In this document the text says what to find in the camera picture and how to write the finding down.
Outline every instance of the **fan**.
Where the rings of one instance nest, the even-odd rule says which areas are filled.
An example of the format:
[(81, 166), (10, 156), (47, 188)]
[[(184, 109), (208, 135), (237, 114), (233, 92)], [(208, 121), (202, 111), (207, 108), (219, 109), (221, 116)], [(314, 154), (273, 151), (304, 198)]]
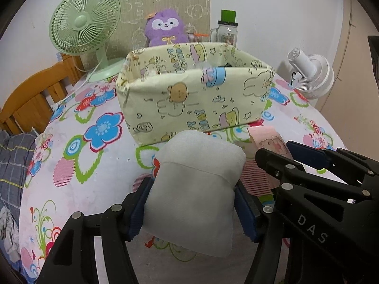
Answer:
[(288, 53), (288, 60), (294, 67), (291, 85), (305, 98), (317, 99), (332, 88), (334, 72), (324, 56), (306, 56), (302, 50), (294, 48)]
[(87, 80), (103, 80), (119, 73), (125, 60), (106, 56), (105, 43), (119, 19), (119, 0), (63, 0), (50, 20), (50, 39), (56, 49), (71, 56), (95, 51), (99, 64)]

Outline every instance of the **plush toy eye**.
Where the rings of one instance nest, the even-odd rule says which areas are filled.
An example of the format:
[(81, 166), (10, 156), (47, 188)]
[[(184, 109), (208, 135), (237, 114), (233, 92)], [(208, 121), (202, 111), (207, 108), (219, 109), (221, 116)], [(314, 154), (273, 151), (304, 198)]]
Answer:
[(155, 19), (155, 20), (151, 23), (151, 25), (152, 25), (152, 27), (153, 27), (154, 30), (159, 30), (160, 27), (162, 26), (162, 24), (163, 24), (163, 21), (160, 20), (160, 19)]
[(173, 27), (177, 27), (179, 25), (179, 21), (176, 18), (168, 18), (167, 22), (169, 22)]

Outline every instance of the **white wall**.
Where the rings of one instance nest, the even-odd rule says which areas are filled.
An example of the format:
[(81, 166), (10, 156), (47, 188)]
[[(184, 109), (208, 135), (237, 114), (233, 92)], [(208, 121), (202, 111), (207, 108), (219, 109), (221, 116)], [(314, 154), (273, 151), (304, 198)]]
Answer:
[[(0, 106), (34, 73), (57, 62), (48, 24), (61, 0), (27, 0), (0, 39)], [(285, 75), (287, 53), (301, 45), (333, 62), (343, 0), (211, 0), (211, 27), (221, 9), (237, 11), (238, 47)]]

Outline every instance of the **green fan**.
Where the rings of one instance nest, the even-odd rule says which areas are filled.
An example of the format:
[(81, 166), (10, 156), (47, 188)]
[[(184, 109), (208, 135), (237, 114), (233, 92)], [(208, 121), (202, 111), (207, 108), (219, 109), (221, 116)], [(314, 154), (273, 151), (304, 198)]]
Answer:
[(107, 60), (105, 50), (119, 19), (119, 0), (63, 0), (50, 20), (50, 39), (56, 49), (71, 56), (95, 51), (99, 65), (89, 82), (103, 80), (119, 73), (125, 60)]

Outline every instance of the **fan base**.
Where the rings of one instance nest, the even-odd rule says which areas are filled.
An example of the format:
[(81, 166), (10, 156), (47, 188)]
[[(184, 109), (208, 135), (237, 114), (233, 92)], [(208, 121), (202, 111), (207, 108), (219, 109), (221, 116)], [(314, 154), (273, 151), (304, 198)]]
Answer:
[(113, 75), (117, 75), (121, 71), (124, 61), (124, 58), (113, 58), (112, 60), (109, 60), (109, 65), (103, 69), (95, 71), (91, 75), (88, 82), (97, 82), (105, 80)]

